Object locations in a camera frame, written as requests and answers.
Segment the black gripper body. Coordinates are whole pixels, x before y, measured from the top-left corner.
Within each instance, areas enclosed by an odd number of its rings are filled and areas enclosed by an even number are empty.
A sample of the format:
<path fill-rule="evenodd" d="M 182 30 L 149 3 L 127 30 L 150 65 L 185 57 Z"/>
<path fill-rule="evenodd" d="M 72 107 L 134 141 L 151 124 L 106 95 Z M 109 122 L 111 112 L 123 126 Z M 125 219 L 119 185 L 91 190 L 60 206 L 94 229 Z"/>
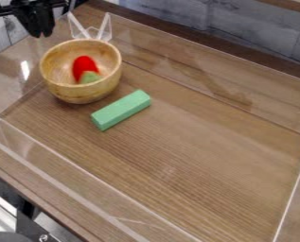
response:
<path fill-rule="evenodd" d="M 11 0 L 7 5 L 0 4 L 0 17 L 66 7 L 67 4 L 68 0 Z"/>

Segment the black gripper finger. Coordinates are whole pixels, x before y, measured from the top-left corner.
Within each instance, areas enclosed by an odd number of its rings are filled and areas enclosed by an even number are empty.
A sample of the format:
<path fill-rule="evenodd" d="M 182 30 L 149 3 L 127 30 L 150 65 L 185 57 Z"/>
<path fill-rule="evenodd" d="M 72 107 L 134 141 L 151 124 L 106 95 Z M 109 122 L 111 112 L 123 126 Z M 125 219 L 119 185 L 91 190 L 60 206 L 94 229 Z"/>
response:
<path fill-rule="evenodd" d="M 46 37 L 50 37 L 55 27 L 54 12 L 48 7 L 42 7 L 39 10 L 39 25 Z"/>
<path fill-rule="evenodd" d="M 23 25 L 24 29 L 31 36 L 40 37 L 40 29 L 38 26 L 36 16 L 31 9 L 19 9 L 15 13 L 15 17 L 19 23 Z"/>

